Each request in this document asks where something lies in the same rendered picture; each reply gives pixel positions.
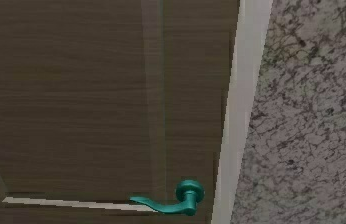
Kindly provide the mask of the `dark brown wooden door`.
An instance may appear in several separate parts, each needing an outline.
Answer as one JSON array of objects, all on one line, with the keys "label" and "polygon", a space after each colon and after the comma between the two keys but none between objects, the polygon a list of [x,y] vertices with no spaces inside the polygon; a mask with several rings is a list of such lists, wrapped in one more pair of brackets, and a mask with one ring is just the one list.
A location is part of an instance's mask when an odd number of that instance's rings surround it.
[{"label": "dark brown wooden door", "polygon": [[240,1],[0,0],[0,224],[211,224]]}]

